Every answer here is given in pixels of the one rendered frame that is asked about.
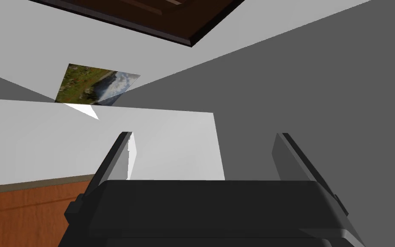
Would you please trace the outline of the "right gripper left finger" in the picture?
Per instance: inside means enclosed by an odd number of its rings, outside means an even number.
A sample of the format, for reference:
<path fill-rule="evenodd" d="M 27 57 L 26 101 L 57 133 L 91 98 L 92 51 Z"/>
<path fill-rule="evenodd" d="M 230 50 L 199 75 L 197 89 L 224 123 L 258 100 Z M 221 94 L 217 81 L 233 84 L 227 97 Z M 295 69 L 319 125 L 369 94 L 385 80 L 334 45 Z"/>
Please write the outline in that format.
<path fill-rule="evenodd" d="M 132 132 L 122 132 L 92 177 L 85 191 L 85 195 L 93 192 L 105 181 L 129 180 L 136 154 L 134 134 Z"/>

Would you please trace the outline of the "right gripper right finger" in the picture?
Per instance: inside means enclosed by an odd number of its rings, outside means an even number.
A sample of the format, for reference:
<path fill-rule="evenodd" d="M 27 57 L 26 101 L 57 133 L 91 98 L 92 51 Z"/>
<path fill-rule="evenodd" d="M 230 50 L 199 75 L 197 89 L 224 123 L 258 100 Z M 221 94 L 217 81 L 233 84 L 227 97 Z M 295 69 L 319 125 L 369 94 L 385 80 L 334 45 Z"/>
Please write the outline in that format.
<path fill-rule="evenodd" d="M 346 216 L 349 215 L 339 197 L 333 193 L 328 183 L 289 133 L 276 134 L 272 148 L 272 158 L 281 180 L 318 182 L 337 201 L 343 213 Z"/>

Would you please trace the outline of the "orange wooden cupboard door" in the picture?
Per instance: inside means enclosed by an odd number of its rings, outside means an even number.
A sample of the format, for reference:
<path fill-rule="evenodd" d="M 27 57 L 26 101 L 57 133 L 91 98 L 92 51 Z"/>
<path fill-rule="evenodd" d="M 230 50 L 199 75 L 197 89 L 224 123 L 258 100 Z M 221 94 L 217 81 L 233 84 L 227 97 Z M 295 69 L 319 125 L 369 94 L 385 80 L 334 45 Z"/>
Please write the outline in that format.
<path fill-rule="evenodd" d="M 0 247 L 58 247 L 64 212 L 92 175 L 0 185 Z"/>

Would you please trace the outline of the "landscape picture on wall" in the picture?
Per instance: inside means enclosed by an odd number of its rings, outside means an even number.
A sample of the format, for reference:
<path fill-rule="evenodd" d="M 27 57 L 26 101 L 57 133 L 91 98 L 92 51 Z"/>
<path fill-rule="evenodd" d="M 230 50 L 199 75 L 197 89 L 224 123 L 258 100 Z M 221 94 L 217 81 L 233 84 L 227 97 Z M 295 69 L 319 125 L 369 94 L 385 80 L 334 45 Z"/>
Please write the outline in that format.
<path fill-rule="evenodd" d="M 111 106 L 140 75 L 69 64 L 55 102 Z"/>

